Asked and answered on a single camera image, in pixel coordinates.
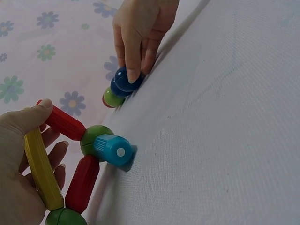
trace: curved yellow rod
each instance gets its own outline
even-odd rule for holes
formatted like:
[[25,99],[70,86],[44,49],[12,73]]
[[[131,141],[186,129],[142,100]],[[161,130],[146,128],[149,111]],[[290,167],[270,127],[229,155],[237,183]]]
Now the curved yellow rod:
[[25,152],[45,207],[50,211],[64,207],[64,198],[51,168],[39,128],[30,131],[25,136]]

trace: magnetic building toy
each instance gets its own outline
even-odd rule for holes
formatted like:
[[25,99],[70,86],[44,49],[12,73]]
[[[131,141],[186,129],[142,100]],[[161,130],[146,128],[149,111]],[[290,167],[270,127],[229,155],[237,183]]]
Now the magnetic building toy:
[[121,67],[112,79],[110,87],[105,90],[102,96],[103,104],[108,108],[115,108],[122,105],[126,97],[141,86],[144,78],[145,75],[140,74],[134,83],[129,83],[126,68]]
[[128,140],[115,136],[108,127],[94,125],[85,128],[81,122],[55,106],[45,123],[66,137],[80,141],[84,155],[64,199],[51,168],[40,129],[36,128],[25,136],[25,152],[32,176],[45,207],[50,211],[46,225],[87,225],[81,214],[88,206],[100,171],[99,163],[106,161],[122,168],[132,162],[134,149]]

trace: green ball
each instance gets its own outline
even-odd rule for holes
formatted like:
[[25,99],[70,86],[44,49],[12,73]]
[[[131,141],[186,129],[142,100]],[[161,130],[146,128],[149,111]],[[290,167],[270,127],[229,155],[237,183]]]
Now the green ball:
[[114,133],[110,128],[103,125],[94,125],[86,129],[80,141],[80,149],[85,156],[93,155],[98,158],[94,149],[94,141],[100,135],[114,135]]
[[46,218],[46,225],[57,225],[61,213],[65,208],[51,211]]
[[122,105],[125,101],[124,97],[118,97],[116,96],[112,90],[111,87],[108,87],[104,94],[103,94],[103,99],[105,103],[111,107],[118,107],[119,105]]
[[51,211],[46,218],[46,225],[87,225],[85,219],[78,212],[61,208]]

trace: white dot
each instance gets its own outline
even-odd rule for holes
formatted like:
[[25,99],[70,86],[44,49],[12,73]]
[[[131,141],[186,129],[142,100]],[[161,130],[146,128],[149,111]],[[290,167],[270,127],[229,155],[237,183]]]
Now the white dot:
[[118,148],[117,149],[117,156],[122,157],[125,155],[125,149],[123,148]]

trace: finger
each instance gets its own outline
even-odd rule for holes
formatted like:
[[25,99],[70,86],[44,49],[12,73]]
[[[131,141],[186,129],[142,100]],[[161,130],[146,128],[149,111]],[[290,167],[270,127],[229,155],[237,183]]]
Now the finger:
[[50,116],[53,104],[49,99],[32,108],[16,112],[8,112],[1,116],[2,122],[11,129],[17,129],[23,135],[41,126]]
[[48,148],[57,138],[59,138],[60,133],[55,131],[52,127],[48,128],[42,133],[42,138],[44,141],[45,148]]
[[66,180],[66,165],[65,164],[59,165],[54,171],[54,176],[57,180],[58,186],[62,190]]
[[125,63],[127,68],[128,82],[134,83],[141,73],[141,43],[142,36],[133,29],[122,30],[125,46]]
[[145,67],[145,57],[146,57],[146,51],[147,51],[147,45],[148,45],[148,38],[144,38],[142,40],[142,62],[141,62],[141,69]]
[[[60,134],[57,131],[53,130],[51,127],[44,131],[42,133],[42,138],[44,141],[45,148],[48,148],[49,145],[51,145],[59,136]],[[24,152],[23,158],[19,166],[19,172],[23,173],[28,168],[28,166],[28,160]]]
[[158,52],[159,45],[165,35],[165,32],[159,30],[152,30],[147,42],[147,50],[145,54],[144,65],[142,66],[142,73],[148,74],[151,72]]
[[23,158],[21,160],[20,166],[19,166],[19,172],[23,173],[28,168],[28,160],[26,157],[26,153],[24,152]]
[[[59,186],[59,188],[62,190],[62,188],[64,187],[65,185],[65,179],[66,179],[66,169],[65,169],[65,165],[64,164],[61,164],[59,165],[55,171],[54,171],[54,176],[57,180],[57,184]],[[33,179],[33,176],[32,176],[32,173],[29,173],[25,176],[25,178],[28,180],[28,182],[30,183],[30,185],[33,187],[33,188],[37,188],[36,187],[36,184],[34,182],[34,179]]]
[[[53,150],[48,155],[50,165],[53,170],[55,170],[63,160],[67,152],[67,147],[68,147],[68,142],[66,141],[59,142],[54,146]],[[29,173],[25,177],[30,182],[30,184],[35,188],[35,183],[32,174]]]
[[125,46],[122,39],[121,27],[115,23],[113,24],[113,38],[119,67],[125,67]]

